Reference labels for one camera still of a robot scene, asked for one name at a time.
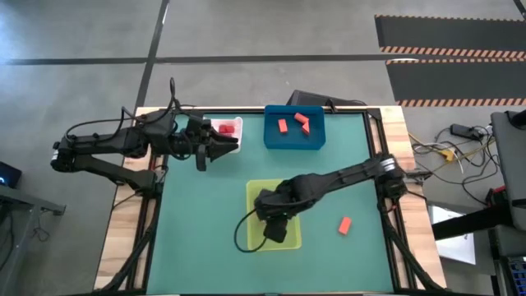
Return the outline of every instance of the concrete floor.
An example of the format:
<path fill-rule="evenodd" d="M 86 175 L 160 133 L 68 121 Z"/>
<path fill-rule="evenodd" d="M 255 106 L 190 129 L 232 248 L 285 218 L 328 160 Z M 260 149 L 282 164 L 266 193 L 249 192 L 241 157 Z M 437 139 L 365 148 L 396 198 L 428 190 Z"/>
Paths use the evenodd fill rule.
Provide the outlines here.
<path fill-rule="evenodd" d="M 0 2 L 0 59 L 146 57 L 160 3 Z M 172 0 L 157 56 L 379 53 L 374 14 L 520 18 L 511 0 Z M 133 109 L 143 70 L 143 65 L 0 66 L 0 123 L 8 127 L 0 131 L 0 160 L 24 171 L 22 191 L 67 204 L 61 219 L 43 217 L 52 235 L 46 243 L 32 244 L 18 294 L 73 294 L 93 287 L 115 186 L 88 173 L 54 172 L 49 167 L 51 145 L 72 124 L 117 117 L 122 105 Z M 171 76 L 184 104 L 282 104 L 295 89 L 374 105 L 395 103 L 383 62 L 157 65 L 146 106 L 168 103 Z M 507 109 L 517 108 L 420 108 L 404 113 L 409 131 L 430 141 L 451 123 L 485 126 L 491 112 Z M 109 160 L 119 163 L 122 158 Z M 441 163 L 434 158 L 421 161 L 431 167 Z M 467 169 L 466 174 L 474 171 Z M 454 165 L 440 173 L 451 180 L 461 178 Z M 501 184 L 497 175 L 469 189 L 482 197 L 489 187 Z M 424 191 L 430 201 L 478 208 L 460 187 L 433 178 Z M 491 292 L 485 234 L 478 234 L 477 246 L 477 266 L 443 261 L 454 291 Z"/>

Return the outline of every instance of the yellow-green tray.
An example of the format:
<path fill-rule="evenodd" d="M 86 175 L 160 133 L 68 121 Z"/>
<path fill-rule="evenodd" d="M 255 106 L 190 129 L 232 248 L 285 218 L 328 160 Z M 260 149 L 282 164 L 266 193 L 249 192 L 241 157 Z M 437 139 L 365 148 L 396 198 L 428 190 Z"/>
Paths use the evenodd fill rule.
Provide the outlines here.
<path fill-rule="evenodd" d="M 247 213 L 254 209 L 254 200 L 260 194 L 261 189 L 275 190 L 281 183 L 281 179 L 250 180 L 247 183 Z M 258 247 L 265 237 L 263 230 L 265 222 L 257 219 L 253 214 L 247 219 L 247 246 L 248 249 Z M 299 227 L 299 217 L 295 216 L 287 223 L 287 236 L 282 243 L 267 239 L 265 245 L 259 251 L 294 250 L 302 246 L 302 232 Z"/>

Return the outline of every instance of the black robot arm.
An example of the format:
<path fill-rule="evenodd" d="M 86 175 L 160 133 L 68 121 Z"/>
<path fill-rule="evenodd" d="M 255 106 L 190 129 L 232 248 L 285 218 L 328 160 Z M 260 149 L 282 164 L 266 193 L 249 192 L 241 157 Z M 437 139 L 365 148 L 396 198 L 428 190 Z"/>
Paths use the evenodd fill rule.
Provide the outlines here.
<path fill-rule="evenodd" d="M 196 166 L 206 170 L 206 159 L 214 161 L 238 148 L 238 139 L 223 136 L 200 113 L 188 116 L 186 128 L 176 132 L 176 110 L 159 110 L 139 117 L 133 127 L 122 128 L 111 135 L 64 135 L 53 144 L 51 166 L 59 172 L 86 171 L 106 177 L 117 184 L 127 183 L 143 193 L 155 190 L 156 175 L 149 170 L 134 171 L 99 160 L 92 155 L 121 154 L 131 158 L 144 157 L 151 148 L 155 155 L 172 155 L 185 160 L 196 156 Z"/>
<path fill-rule="evenodd" d="M 262 190 L 254 200 L 254 208 L 259 220 L 266 221 L 264 236 L 282 243 L 287 220 L 313 207 L 328 192 L 373 178 L 378 179 L 385 198 L 398 199 L 407 191 L 404 171 L 393 155 L 377 155 L 324 175 L 298 175 L 283 181 L 274 191 Z"/>

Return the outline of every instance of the black mat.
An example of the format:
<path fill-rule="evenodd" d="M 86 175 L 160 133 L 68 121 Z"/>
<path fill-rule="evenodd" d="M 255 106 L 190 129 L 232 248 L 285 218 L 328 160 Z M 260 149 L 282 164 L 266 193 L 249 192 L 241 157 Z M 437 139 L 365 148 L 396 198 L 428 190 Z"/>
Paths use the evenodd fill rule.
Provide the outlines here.
<path fill-rule="evenodd" d="M 398 104 L 408 107 L 526 104 L 523 58 L 386 62 Z"/>
<path fill-rule="evenodd" d="M 526 22 L 422 16 L 375 16 L 381 51 L 476 58 L 526 56 Z"/>

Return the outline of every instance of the blue bin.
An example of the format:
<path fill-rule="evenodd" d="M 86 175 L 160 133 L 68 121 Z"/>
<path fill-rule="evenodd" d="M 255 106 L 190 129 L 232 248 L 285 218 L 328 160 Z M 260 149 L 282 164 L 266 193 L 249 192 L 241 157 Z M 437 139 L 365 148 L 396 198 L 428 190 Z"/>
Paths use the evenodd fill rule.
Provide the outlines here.
<path fill-rule="evenodd" d="M 302 124 L 294 119 L 301 113 L 309 118 L 310 135 L 302 131 Z M 279 132 L 278 120 L 287 121 L 288 132 Z M 263 134 L 268 149 L 319 150 L 325 144 L 325 117 L 320 106 L 283 106 L 265 107 L 265 130 Z"/>

